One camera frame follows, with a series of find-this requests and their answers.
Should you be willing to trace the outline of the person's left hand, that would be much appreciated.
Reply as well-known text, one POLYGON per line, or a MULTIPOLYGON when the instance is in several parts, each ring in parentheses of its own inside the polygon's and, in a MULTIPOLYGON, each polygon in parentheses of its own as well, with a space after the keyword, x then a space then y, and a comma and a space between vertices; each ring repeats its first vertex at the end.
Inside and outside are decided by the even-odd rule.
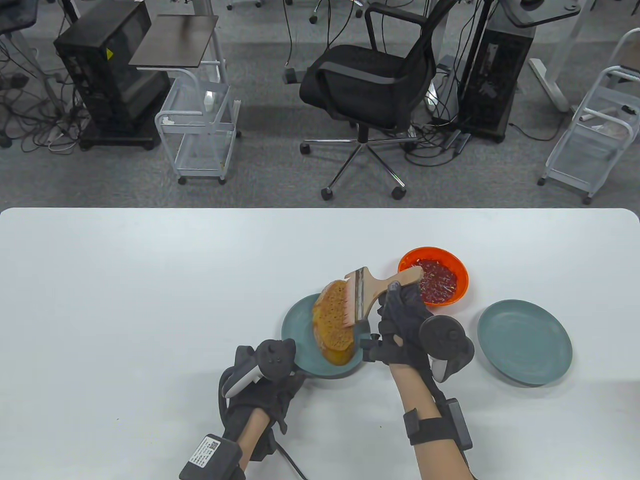
POLYGON ((233 441, 240 437, 256 409, 264 411, 270 428, 288 430, 285 418, 291 400, 302 388, 306 375, 297 370, 297 345, 293 339, 267 339, 257 348, 240 345, 234 364, 221 375, 218 409, 225 432, 233 441))

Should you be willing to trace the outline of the person's right hand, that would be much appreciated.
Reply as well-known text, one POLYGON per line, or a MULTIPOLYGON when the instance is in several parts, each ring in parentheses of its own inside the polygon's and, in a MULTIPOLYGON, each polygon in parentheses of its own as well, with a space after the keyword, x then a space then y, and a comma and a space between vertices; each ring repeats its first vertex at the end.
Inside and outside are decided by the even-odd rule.
POLYGON ((462 324, 430 312, 417 285, 393 282, 378 302, 378 337, 359 343, 365 362, 409 366, 426 382, 442 383, 473 360, 475 347, 462 324))

